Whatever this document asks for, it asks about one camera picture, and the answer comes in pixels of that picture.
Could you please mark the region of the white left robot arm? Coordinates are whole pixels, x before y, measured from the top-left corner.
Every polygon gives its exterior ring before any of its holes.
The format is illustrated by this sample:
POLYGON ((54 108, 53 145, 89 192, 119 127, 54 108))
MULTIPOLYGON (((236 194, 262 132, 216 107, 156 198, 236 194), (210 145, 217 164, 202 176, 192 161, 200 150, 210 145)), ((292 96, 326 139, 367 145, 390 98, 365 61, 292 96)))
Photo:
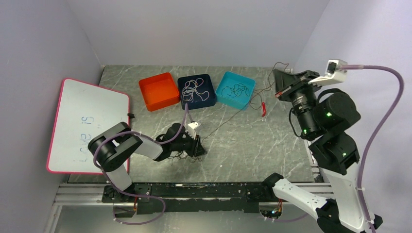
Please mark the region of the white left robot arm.
POLYGON ((94 165, 114 187, 115 196, 123 202, 130 201, 136 193, 124 166, 132 154, 143 155, 156 162, 169 158, 172 152, 185 152, 191 158, 206 154, 200 136, 182 123, 172 124, 166 133, 153 139, 120 122, 93 138, 87 149, 93 155, 94 165))

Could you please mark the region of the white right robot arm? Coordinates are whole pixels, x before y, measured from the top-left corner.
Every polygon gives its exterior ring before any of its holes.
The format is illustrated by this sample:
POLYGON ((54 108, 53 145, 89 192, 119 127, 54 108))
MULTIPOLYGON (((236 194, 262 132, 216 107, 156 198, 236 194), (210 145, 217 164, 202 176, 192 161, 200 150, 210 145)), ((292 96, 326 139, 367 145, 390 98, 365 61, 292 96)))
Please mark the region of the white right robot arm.
POLYGON ((262 195, 268 201, 276 198, 292 203, 312 216, 325 233, 374 232, 382 217, 373 214, 359 195, 356 186, 360 155, 352 137, 345 131, 360 120, 350 96, 337 89, 320 90, 314 84, 319 74, 304 71, 291 74, 273 70, 276 98, 292 104, 300 137, 310 141, 309 150, 323 169, 334 197, 324 198, 308 192, 273 173, 263 181, 262 195))

